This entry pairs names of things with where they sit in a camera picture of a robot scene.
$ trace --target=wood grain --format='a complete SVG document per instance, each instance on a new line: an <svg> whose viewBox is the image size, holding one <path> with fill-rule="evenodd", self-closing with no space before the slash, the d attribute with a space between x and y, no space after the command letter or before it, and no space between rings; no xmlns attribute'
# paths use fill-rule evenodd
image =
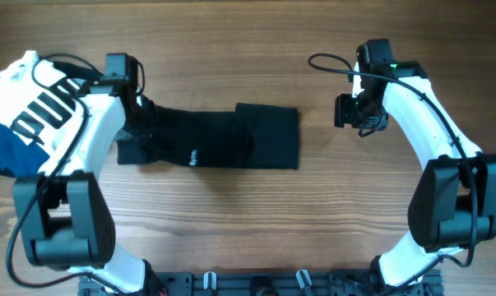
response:
<svg viewBox="0 0 496 296"><path fill-rule="evenodd" d="M98 67L106 53L128 52L146 67L148 96L166 107L299 108L297 171L117 166L114 147L100 183L118 241L157 271L363 268L407 230L421 168L395 122L365 139L335 129L334 99L351 85L306 60L354 61L358 45L380 37L397 59L418 60L463 132L496 152L496 1L0 6L0 70L27 49ZM0 295L75 294L75 282L26 290L7 278L12 184L0 177ZM15 258L24 278L56 276L28 266L21 246ZM480 244L471 268L441 268L448 295L496 294L496 239Z"/></svg>

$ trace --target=black cable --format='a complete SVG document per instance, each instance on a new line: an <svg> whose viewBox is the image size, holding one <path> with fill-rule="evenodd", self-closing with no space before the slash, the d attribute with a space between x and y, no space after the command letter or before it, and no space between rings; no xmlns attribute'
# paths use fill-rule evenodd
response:
<svg viewBox="0 0 496 296"><path fill-rule="evenodd" d="M88 62L84 58L80 58L80 57L73 55L73 54L70 54L70 53L52 53L52 54L46 55L44 57L41 57L39 59L39 61L41 61L43 59L49 60L50 58L56 58L56 57L72 58L72 59L75 59L77 61L83 62L85 65L89 66L89 68L92 69L93 71L97 72L100 75L103 75L103 73L100 72L100 70L98 70L93 64L91 64L90 62ZM34 68L32 68L32 79L33 78L34 78Z"/></svg>
<svg viewBox="0 0 496 296"><path fill-rule="evenodd" d="M137 93L137 96L141 95L146 88L146 72L143 69L143 65L141 64L140 61L138 61L138 66L140 66L141 69L141 87L140 87L140 91L138 91Z"/></svg>
<svg viewBox="0 0 496 296"><path fill-rule="evenodd" d="M31 73L32 80L34 81L34 83L36 85L38 85L41 88L49 91L52 94L53 94L53 91L49 87L42 85L39 81L37 81L35 79L35 76L34 76L35 68L37 67L37 65L42 60L48 59L48 58L52 58L52 57L77 58L79 61L84 62L85 64L89 65L92 68L92 70L98 72L98 70L94 66L92 66L89 62L85 61L82 58L78 58L76 56L73 56L71 54L67 54L67 53L55 53L55 54L50 54L48 56L44 56L32 68L32 73ZM23 213L21 214L21 216L17 220L16 225L14 226L14 229L12 230L12 235L10 236L10 240L8 241L8 246L7 246L7 255L6 255L7 272L8 272L8 275L10 276L10 278L12 278L12 280L16 284L18 284L18 285L20 285L22 287L26 287L26 288L34 288L34 289L36 289L36 288L46 288L46 287L53 286L55 284L61 284L62 282L65 282L67 280L70 280L70 279L73 279L73 278L76 278L76 277L79 277L79 276L88 276L91 279L96 280L97 282L99 282L99 283L101 283L101 284L103 284L103 285L105 285L105 286L107 286L107 287L115 290L119 294L124 295L125 293L121 289L119 289L118 287L112 286L109 283L106 283L103 279L101 279L97 275L93 275L90 272L80 272L80 273L76 273L76 274L73 274L73 275L67 275L67 276L64 276L64 277L59 278L59 279L56 279L56 280L51 280L51 281L46 282L46 283L37 283L37 284L34 284L34 283L29 283L29 282L26 282L26 281L20 279L16 275L16 272L14 271L14 268L13 268L13 250L14 250L14 247L16 245L17 236L19 235L19 232L21 231L21 227L22 227L23 223L25 223L26 216L30 213L30 210L32 209L32 206L34 206L34 204L43 196L44 191L49 186L49 180L52 179L52 178L55 178L56 175L59 173L59 171L61 171L61 169L63 168L63 166L68 162L68 158L72 154L72 151L76 147L77 142L80 140L80 137L81 137L81 135L83 134L83 132L85 130L86 124L88 123L88 120L89 120L89 116L90 115L89 115L89 109L86 106L85 102L83 102L82 100L78 99L73 94L71 94L71 97L77 103L79 103L81 105L81 107L83 108L83 119L81 120L81 125L80 125L79 129L77 130L76 135L72 139L72 142L71 142L70 146L65 151L63 157L58 161L58 165L56 165L56 168L39 185L38 190L36 191L36 193L33 195L33 197L28 202L28 206L25 208L25 211L23 211Z"/></svg>
<svg viewBox="0 0 496 296"><path fill-rule="evenodd" d="M438 115L440 121L442 122L443 126L447 130L449 136L452 139L452 144L457 148L458 152L460 153L461 156L461 162L463 164L464 170L467 173L467 178L469 182L469 187L471 188L471 203L472 203L472 216L471 216L471 244L469 245L468 253L467 253L467 258L465 262L459 261L457 258L451 255L440 255L438 258L433 261L428 267L423 269L418 275L415 275L411 278L411 280L407 280L405 283L401 284L400 286L397 286L396 289L400 289L401 286L407 286L409 283L413 282L414 280L412 279L418 279L421 276L423 276L427 271L431 270L434 266L436 266L440 261L443 259L448 259L452 262L454 262L457 266L462 267L462 268L467 268L471 265L473 259L474 259L474 253L475 253L475 245L476 245L476 233L477 233L477 217L478 217L478 197L476 194L476 185L475 185L475 178L474 174L472 172L471 165L469 164L469 161L467 159L467 155L465 151L463 150L463 147L461 146L460 139L454 131L452 130L452 127L448 123L447 119L443 116L441 110L436 106L428 97L426 94L420 92L413 86L400 81L398 79L386 77L386 76L381 76L381 75L376 75L376 74L370 74L370 73L361 73L361 72L355 72L355 71L346 71L346 70L341 70L341 69L333 69L333 68L328 68L328 67L321 67L318 65L315 65L312 63L312 60L316 57L326 57L326 58L334 58L339 61L342 61L344 64L348 65L349 63L341 57L338 57L333 54L328 54L328 53L316 53L312 55L308 59L308 65L310 67L313 67L317 70L320 71L325 71L325 72L331 72L331 73L337 73L337 74L346 74L346 75L358 75L358 76L367 76L367 77L372 77L372 78L377 78L381 79L384 81L389 81L392 83L396 83L400 86L404 86L406 89L411 90L414 92L416 95L419 96L420 100L424 101L435 113Z"/></svg>
<svg viewBox="0 0 496 296"><path fill-rule="evenodd" d="M379 123L378 123L378 124L376 124L376 126L375 126L372 130L370 130L370 131L368 131L368 132L366 132L366 133L363 133L363 131L364 131L364 127L362 127L362 128L359 130L359 136L360 136L360 137L366 137L366 136L370 136L370 135L372 135L373 133L377 132L377 131L379 130L379 128L381 127L382 122L383 122L383 121L385 121L385 118L387 118L387 115L386 115L386 114L384 114L384 115L381 117L381 121L379 121Z"/></svg>

